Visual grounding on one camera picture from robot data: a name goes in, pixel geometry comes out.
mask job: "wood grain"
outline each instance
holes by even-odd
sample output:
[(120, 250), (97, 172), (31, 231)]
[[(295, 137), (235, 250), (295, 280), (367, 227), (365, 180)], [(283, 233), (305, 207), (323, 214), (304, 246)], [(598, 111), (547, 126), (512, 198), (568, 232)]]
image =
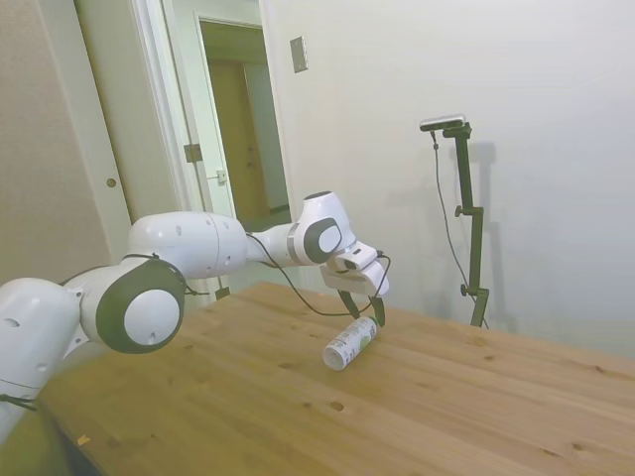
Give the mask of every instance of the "wood grain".
[(42, 399), (107, 475), (635, 474), (634, 362), (390, 309), (332, 372), (321, 351), (349, 322), (259, 285)]

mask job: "door hinge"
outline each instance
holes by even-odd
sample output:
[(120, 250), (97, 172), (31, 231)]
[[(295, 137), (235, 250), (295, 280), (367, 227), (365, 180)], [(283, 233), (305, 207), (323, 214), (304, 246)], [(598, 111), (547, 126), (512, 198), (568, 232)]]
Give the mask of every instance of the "door hinge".
[(225, 288), (220, 288), (218, 291), (216, 291), (215, 294), (216, 294), (216, 300), (220, 300), (229, 296), (231, 292), (229, 291), (229, 287), (225, 287)]
[(202, 162), (202, 152), (200, 151), (200, 144), (187, 144), (183, 146), (183, 148), (186, 151), (186, 162), (188, 162), (188, 164)]

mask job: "cable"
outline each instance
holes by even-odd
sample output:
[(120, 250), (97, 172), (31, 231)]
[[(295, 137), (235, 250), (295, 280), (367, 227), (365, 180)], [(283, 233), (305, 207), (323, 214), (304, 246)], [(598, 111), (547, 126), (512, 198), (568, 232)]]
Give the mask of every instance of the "cable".
[[(263, 242), (260, 241), (258, 238), (256, 238), (251, 233), (247, 233), (247, 236), (260, 245), (260, 247), (262, 248), (262, 251), (264, 251), (265, 255), (267, 255), (267, 258), (269, 258), (269, 261), (271, 261), (273, 263), (273, 265), (283, 274), (283, 276), (287, 280), (287, 283), (289, 283), (289, 286), (291, 286), (291, 289), (294, 290), (294, 293), (296, 293), (298, 298), (300, 298), (300, 300), (310, 310), (312, 310), (316, 314), (325, 315), (325, 316), (329, 316), (329, 317), (343, 316), (343, 315), (352, 315), (350, 312), (321, 312), (321, 311), (315, 309), (312, 305), (309, 304), (309, 302), (305, 299), (305, 297), (300, 294), (298, 289), (294, 286), (293, 282), (291, 281), (291, 278), (289, 278), (289, 275), (287, 275), (285, 270), (276, 262), (276, 260), (273, 259), (273, 257), (271, 256), (271, 254), (269, 253), (269, 251), (267, 250), (267, 247), (263, 244)], [(381, 290), (381, 287), (384, 285), (384, 281), (386, 280), (386, 276), (388, 275), (388, 270), (390, 269), (390, 265), (392, 264), (392, 260), (390, 259), (390, 257), (388, 255), (384, 255), (381, 251), (378, 251), (377, 254), (378, 254), (378, 258), (384, 258), (385, 260), (387, 260), (388, 261), (388, 265), (386, 266), (386, 269), (384, 270), (384, 276), (382, 276), (381, 281), (379, 282), (379, 286), (377, 287), (377, 292), (375, 293), (375, 296), (373, 296), (373, 298), (377, 298), (379, 296), (379, 291)], [(372, 302), (370, 302), (364, 308), (360, 309), (359, 312), (360, 313), (364, 312), (371, 305), (372, 305)]]
[[(437, 136), (435, 135), (435, 131), (431, 131), (430, 135), (433, 138), (434, 149), (435, 149), (435, 172), (437, 176), (437, 191), (439, 192), (439, 200), (441, 202), (441, 209), (444, 212), (444, 224), (445, 224), (445, 236), (447, 236), (447, 243), (449, 244), (449, 250), (452, 251), (452, 256), (454, 257), (454, 262), (458, 266), (458, 270), (460, 271), (460, 275), (463, 277), (463, 282), (465, 287), (468, 287), (467, 277), (465, 276), (465, 271), (463, 270), (463, 266), (460, 265), (460, 262), (456, 256), (456, 252), (454, 251), (454, 245), (452, 244), (451, 236), (449, 235), (449, 226), (447, 225), (447, 212), (445, 211), (445, 201), (444, 194), (441, 192), (441, 182), (439, 180), (439, 144), (437, 143)], [(469, 295), (471, 299), (476, 304), (476, 298), (472, 295)], [(485, 327), (489, 329), (489, 324), (487, 320), (485, 320), (485, 316), (483, 316), (483, 324)]]
[(192, 288), (190, 288), (190, 285), (188, 285), (188, 281), (186, 280), (186, 277), (183, 276), (183, 273), (181, 273), (181, 270), (179, 270), (179, 268), (177, 268), (172, 263), (162, 260), (161, 257), (157, 255), (156, 253), (153, 253), (152, 255), (140, 255), (137, 253), (131, 253), (123, 257), (124, 260), (126, 258), (147, 258), (149, 260), (163, 261), (166, 265), (168, 265), (168, 268), (170, 268), (179, 277), (179, 279), (183, 283), (183, 286), (186, 288), (186, 290), (188, 290), (188, 293), (186, 293), (186, 296), (209, 296), (209, 293), (199, 293), (198, 291), (195, 291)]
[(0, 402), (6, 402), (7, 404), (15, 405), (16, 407), (22, 407), (23, 409), (29, 410), (31, 412), (36, 412), (37, 409), (33, 407), (32, 404), (35, 399), (22, 399), (20, 397), (11, 397), (7, 394), (0, 394)]

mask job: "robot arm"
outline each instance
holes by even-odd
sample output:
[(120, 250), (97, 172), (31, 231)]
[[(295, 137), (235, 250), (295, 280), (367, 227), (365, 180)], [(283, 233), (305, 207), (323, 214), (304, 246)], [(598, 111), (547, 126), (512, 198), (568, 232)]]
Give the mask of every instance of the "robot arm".
[(350, 293), (359, 293), (370, 297), (383, 324), (388, 281), (378, 258), (357, 241), (337, 196), (322, 192), (305, 199), (298, 222), (253, 235), (222, 215), (147, 216), (132, 227), (129, 254), (118, 265), (62, 285), (7, 283), (0, 287), (0, 444), (62, 359), (87, 348), (147, 353), (170, 342), (183, 321), (186, 279), (223, 276), (248, 261), (320, 265), (353, 317), (359, 311)]

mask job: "white can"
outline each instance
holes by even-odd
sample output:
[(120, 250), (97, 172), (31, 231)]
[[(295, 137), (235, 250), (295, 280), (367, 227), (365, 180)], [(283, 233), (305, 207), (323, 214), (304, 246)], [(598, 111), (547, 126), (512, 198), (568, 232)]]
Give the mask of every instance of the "white can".
[(324, 364), (343, 370), (377, 335), (379, 326), (371, 317), (359, 317), (335, 337), (322, 352)]

